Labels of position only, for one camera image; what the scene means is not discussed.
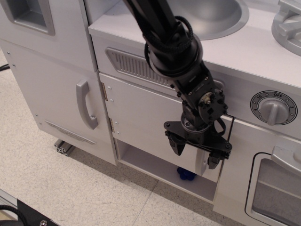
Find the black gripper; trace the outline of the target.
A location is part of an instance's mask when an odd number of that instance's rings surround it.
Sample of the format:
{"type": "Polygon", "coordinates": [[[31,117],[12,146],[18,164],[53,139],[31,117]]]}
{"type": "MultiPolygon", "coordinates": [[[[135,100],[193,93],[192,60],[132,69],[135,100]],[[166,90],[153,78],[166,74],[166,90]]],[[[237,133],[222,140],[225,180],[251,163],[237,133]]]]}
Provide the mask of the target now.
{"type": "Polygon", "coordinates": [[[185,126],[181,121],[167,121],[164,123],[165,135],[176,155],[181,155],[185,145],[189,144],[208,151],[207,164],[210,170],[215,169],[222,159],[228,159],[232,145],[222,136],[226,132],[226,125],[222,119],[217,119],[212,125],[201,130],[195,130],[190,124],[185,126]]]}

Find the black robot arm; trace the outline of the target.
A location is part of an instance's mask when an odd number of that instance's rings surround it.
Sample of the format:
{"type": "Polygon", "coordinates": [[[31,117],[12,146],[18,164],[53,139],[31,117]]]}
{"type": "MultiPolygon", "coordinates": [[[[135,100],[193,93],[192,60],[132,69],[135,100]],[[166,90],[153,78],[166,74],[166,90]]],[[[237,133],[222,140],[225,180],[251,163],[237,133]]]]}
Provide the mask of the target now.
{"type": "Polygon", "coordinates": [[[206,150],[209,168],[216,168],[232,149],[214,126],[217,122],[226,128],[221,117],[228,106],[204,64],[199,38],[188,20],[175,16],[165,0],[127,0],[125,4],[143,33],[149,67],[168,79],[182,100],[181,120],[164,123],[170,146],[177,155],[186,144],[206,150]]]}

